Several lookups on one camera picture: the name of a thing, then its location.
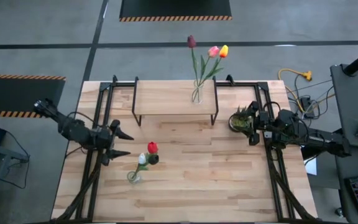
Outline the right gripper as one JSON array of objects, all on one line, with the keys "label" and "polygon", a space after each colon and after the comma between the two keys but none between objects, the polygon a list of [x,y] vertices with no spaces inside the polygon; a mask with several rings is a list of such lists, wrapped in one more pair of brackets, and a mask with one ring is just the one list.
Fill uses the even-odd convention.
[{"label": "right gripper", "polygon": [[249,105],[247,114],[253,116],[253,134],[249,136],[249,145],[255,146],[260,142],[260,135],[257,133],[257,130],[267,130],[268,125],[272,124],[272,120],[268,111],[259,110],[257,101],[253,101]]}]

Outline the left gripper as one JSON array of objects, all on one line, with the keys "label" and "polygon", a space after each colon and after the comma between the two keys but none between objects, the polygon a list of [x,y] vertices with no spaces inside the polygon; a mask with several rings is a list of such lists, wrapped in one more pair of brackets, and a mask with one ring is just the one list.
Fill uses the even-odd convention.
[{"label": "left gripper", "polygon": [[126,151],[117,151],[114,149],[114,140],[115,138],[119,138],[119,139],[124,139],[124,140],[131,140],[133,141],[134,138],[129,136],[128,134],[124,133],[120,127],[120,121],[117,120],[117,119],[114,119],[109,128],[111,130],[111,134],[109,136],[109,141],[106,145],[106,152],[102,155],[102,161],[101,163],[104,165],[104,166],[108,166],[109,165],[109,162],[115,158],[118,158],[118,157],[122,157],[122,156],[126,156],[126,155],[129,155],[131,154],[130,152],[126,152]]}]

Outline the white tulip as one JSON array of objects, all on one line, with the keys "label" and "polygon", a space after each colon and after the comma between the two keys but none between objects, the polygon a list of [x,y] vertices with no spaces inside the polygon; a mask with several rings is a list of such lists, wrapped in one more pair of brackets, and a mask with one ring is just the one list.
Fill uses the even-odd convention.
[{"label": "white tulip", "polygon": [[146,154],[141,153],[138,157],[138,165],[135,171],[140,172],[142,170],[146,170],[146,166],[147,166],[147,156]]}]

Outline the wide conical glass vase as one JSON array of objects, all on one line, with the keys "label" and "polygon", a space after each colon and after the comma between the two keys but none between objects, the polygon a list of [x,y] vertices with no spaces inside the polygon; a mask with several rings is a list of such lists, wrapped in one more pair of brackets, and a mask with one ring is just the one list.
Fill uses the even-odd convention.
[{"label": "wide conical glass vase", "polygon": [[141,176],[138,172],[136,171],[130,171],[127,174],[127,180],[129,181],[130,184],[137,184],[141,181]]}]

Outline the yellow orange tulip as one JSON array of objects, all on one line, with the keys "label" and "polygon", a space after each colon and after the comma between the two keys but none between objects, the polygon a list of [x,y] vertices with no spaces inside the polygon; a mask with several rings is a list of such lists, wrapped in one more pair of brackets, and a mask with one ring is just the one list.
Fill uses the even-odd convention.
[{"label": "yellow orange tulip", "polygon": [[221,48],[219,48],[219,53],[217,54],[217,56],[215,56],[215,58],[211,58],[211,59],[215,59],[215,61],[212,64],[211,70],[208,72],[206,71],[206,73],[204,75],[204,77],[206,78],[205,81],[210,78],[215,77],[219,72],[223,71],[224,68],[220,67],[220,63],[221,63],[222,59],[227,57],[228,53],[229,53],[229,47],[227,45],[223,45]]}]

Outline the wooden shelf black legs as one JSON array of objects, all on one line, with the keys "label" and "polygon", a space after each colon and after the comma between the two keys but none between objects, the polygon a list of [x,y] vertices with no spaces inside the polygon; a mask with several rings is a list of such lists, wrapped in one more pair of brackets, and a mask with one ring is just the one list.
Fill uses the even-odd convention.
[{"label": "wooden shelf black legs", "polygon": [[132,100],[132,114],[136,123],[140,126],[143,116],[210,115],[211,124],[214,124],[219,113],[217,81],[215,78],[205,81],[201,104],[191,101],[193,82],[136,78]]}]

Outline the succulent plant black bowl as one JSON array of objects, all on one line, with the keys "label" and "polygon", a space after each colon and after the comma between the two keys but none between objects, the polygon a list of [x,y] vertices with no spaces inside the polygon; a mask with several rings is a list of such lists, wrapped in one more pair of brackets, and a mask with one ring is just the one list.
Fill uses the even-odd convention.
[{"label": "succulent plant black bowl", "polygon": [[232,114],[229,118],[229,127],[232,131],[237,133],[243,133],[249,136],[253,133],[253,116],[247,114],[247,107],[240,109]]}]

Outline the black power strip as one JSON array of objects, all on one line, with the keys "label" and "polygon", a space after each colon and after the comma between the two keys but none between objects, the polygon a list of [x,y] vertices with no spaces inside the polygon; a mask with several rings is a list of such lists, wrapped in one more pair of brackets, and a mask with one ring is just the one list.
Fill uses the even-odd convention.
[{"label": "black power strip", "polygon": [[303,119],[314,119],[314,100],[312,100],[310,97],[303,96],[300,98],[301,107],[303,109],[302,112],[302,118]]}]

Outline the white paper sheet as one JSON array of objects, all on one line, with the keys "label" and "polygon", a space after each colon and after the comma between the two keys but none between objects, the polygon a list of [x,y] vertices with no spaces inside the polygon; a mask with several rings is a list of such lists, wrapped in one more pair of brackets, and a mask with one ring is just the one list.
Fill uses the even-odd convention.
[{"label": "white paper sheet", "polygon": [[313,156],[312,158],[304,160],[306,173],[309,175],[317,175],[316,158],[317,156]]}]

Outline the grey side desk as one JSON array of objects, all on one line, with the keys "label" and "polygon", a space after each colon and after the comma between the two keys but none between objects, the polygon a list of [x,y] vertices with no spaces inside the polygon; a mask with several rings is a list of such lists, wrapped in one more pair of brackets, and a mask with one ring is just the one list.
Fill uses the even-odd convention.
[{"label": "grey side desk", "polygon": [[358,177],[358,72],[354,77],[342,71],[342,65],[330,67],[336,94],[341,129],[349,141],[351,156],[336,158],[337,172],[341,188],[341,207],[349,223],[358,224],[358,211],[346,186],[345,179]]}]

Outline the black hazard striped floor mat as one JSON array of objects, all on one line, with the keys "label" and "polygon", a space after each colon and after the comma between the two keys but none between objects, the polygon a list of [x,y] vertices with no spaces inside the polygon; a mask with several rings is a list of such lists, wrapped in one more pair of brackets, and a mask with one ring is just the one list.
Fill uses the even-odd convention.
[{"label": "black hazard striped floor mat", "polygon": [[37,100],[58,105],[66,77],[45,75],[0,75],[0,117],[41,118],[34,110]]},{"label": "black hazard striped floor mat", "polygon": [[229,0],[122,0],[120,22],[230,21]]}]

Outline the black metal table frame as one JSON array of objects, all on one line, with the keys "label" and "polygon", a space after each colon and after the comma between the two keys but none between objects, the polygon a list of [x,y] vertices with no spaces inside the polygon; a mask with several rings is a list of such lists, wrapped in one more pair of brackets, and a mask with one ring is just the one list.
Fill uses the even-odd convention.
[{"label": "black metal table frame", "polygon": [[[219,113],[210,115],[143,116],[139,126],[132,114],[134,81],[85,82],[77,118],[87,127],[121,122],[134,140],[117,139],[114,148],[131,154],[104,166],[101,153],[83,154],[68,145],[51,218],[57,222],[277,222],[294,216],[294,204],[276,186],[278,176],[309,215],[316,207],[301,150],[289,145],[274,152],[260,142],[229,129],[229,117],[257,101],[271,118],[289,102],[283,82],[217,81]],[[138,157],[149,142],[158,146],[159,163],[140,171],[130,184]]]}]

